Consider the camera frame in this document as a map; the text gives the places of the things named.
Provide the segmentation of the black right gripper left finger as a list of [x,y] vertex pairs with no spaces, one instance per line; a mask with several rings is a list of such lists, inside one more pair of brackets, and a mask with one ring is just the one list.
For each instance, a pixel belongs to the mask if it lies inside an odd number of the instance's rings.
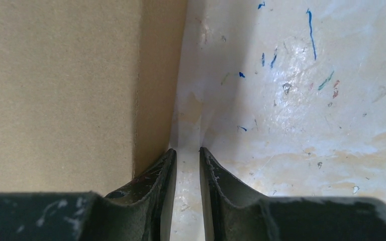
[[0,193],[0,240],[169,240],[176,151],[124,186],[95,192]]

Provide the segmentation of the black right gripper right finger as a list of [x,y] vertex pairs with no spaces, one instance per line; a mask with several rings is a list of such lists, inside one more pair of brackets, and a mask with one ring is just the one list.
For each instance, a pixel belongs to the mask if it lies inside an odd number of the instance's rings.
[[200,148],[206,240],[386,240],[386,204],[369,197],[269,197]]

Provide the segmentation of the brown cardboard box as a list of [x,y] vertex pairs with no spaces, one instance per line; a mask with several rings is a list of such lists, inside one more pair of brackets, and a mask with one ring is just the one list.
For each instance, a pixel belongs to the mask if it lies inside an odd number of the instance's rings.
[[0,192],[107,194],[169,146],[187,1],[0,1]]

